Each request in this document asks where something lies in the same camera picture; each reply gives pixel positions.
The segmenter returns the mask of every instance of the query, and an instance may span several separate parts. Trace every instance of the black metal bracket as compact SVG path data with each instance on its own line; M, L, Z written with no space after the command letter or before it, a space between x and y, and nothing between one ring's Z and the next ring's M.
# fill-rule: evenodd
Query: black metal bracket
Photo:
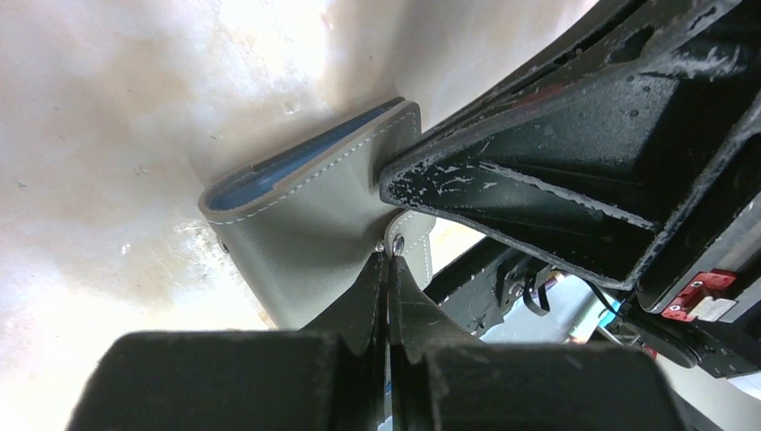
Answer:
M682 260L761 191L758 169L732 165L761 163L759 91L759 2L601 0L390 160L380 198L595 285L642 286L655 311ZM724 176L729 192L706 201ZM708 223L687 223L697 213Z

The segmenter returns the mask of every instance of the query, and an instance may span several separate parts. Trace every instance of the black cable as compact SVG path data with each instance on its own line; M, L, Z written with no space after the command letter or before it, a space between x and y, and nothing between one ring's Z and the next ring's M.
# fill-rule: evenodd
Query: black cable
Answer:
M587 286L589 286L590 289L592 289L592 293L595 294L595 296L597 296L597 299L599 299L599 301L603 305L605 305L605 308L607 308L608 311L610 311L613 314L615 314L616 316L618 316L618 310L621 310L621 307L619 306L618 310L613 308L613 305L610 305L610 303L608 302L608 299L605 297L605 294L602 293L602 290L600 290L599 287L597 287L596 285L590 283L589 281L587 281L586 283L587 283Z

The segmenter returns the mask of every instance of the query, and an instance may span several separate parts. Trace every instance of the white stitching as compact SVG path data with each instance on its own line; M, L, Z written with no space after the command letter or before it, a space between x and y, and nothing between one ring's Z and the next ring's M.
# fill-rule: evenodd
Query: white stitching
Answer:
M347 152L345 152L345 153L341 154L341 156L340 156L340 157L338 157L338 158L337 158L335 161L331 162L331 163L330 163L328 166L325 166L324 168L322 168L322 169L320 169L319 171L315 172L315 173L314 173L314 175L312 175L311 177L309 177L308 179L306 179L306 180L305 180L303 183L299 184L298 186L296 186L295 188L293 188L293 189L292 189L291 191L289 191L288 193L285 193L285 194L284 194L283 196L281 196L280 198L277 198L277 199L273 200L273 201L272 201L272 202L270 202L269 204L267 204L267 205L263 206L262 208L260 208L260 209L258 209L258 210L256 210L256 211L254 211L254 212L253 212L253 213L251 213L251 214L246 214L244 217L241 217L241 218L236 218L236 219L234 219L234 220L231 220L231 221L229 221L229 222L215 222L215 221L209 220L209 223L211 223L211 224L234 224L234 223L236 223L236 222L242 222L243 220L245 220L245 219L247 219L247 218L253 217L253 216L255 216L255 215L257 215L257 214L261 213L262 211L265 211L265 210L267 210L268 208L270 208L270 207L274 206L276 203L280 202L281 200L283 200L283 199L285 199L285 198L288 198L288 197L289 197L289 196L291 196L293 193L295 193L297 190L299 190L300 188L302 188L302 187L304 187L305 185L307 185L307 184L308 184L310 181L312 181L312 180L314 180L315 178L319 177L319 176L320 176L320 175L321 175L323 172L327 172L327 171L328 171L330 168L332 168L333 166L335 166L337 163L339 163L339 162L341 162L342 160L344 160L344 159L345 159L345 158L346 158L346 157L347 157L349 154L351 154L351 153L355 152L356 150L358 150L360 147L362 147L362 145L365 145L365 144L367 144L368 142L370 142L370 140L371 140L371 139L373 139L373 138L375 138L376 136L378 136L378 135L380 135L380 134L384 133L386 130L390 130L391 128L393 128L394 126L396 126L396 125L399 123L399 121L401 121L402 119L405 119L405 118L407 118L407 117L408 117L408 116L410 116L410 115L412 116L412 124L413 124L413 138L414 138L414 139L415 139L415 138L417 138L417 121L416 121L416 115L415 115L415 113L414 113L414 112L408 112L407 114L405 114L405 115L403 115L403 116L399 117L398 119L396 119L396 120L395 120L393 123L390 123L390 124L386 125L386 126L385 126L385 127L383 127L381 130L378 130L377 132L373 133L372 135L370 135L370 136L366 137L366 138L365 138L365 139L364 139L362 142L360 142L359 144L355 145L355 146L354 146L353 148L351 148L349 151L347 151Z
M415 211L410 211L409 214L407 214L407 215L403 216L402 218L398 219L397 222L394 223L394 228L391 229L391 232L389 232L389 241L392 241L392 242L394 241L394 237L397 235L397 232L399 232L399 229L402 228L402 224L405 221L409 220L410 218L412 218L414 216L417 216L418 214L420 214L420 213L417 213Z
M423 259L425 259L425 285L428 286L431 284L431 276L433 275L431 272L431 267L428 266L428 246L425 245L425 241L423 241Z
M407 255L410 251L412 251L417 244L420 242L423 242L423 261L425 262L425 285L428 286L429 283L431 283L431 276L433 275L431 273L431 267L428 264L428 246L425 245L425 238L428 236L428 233L425 233L423 236L420 237L417 241L415 241L406 251L402 253L402 256Z

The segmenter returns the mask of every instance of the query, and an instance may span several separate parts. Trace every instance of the red clip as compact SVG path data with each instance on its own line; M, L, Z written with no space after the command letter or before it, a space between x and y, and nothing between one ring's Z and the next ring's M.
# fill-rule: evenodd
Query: red clip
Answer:
M737 276L729 271L714 269L711 272L700 272L660 315L675 321L693 321L695 317L688 315L692 309L706 296L727 290L735 279Z

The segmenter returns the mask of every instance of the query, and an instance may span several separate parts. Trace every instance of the metal screw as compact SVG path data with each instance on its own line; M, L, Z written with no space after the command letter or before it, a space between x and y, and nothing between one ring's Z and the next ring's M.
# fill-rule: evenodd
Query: metal screw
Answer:
M394 242L391 243L391 254L394 256L401 256L404 250L404 236L398 234L394 237Z

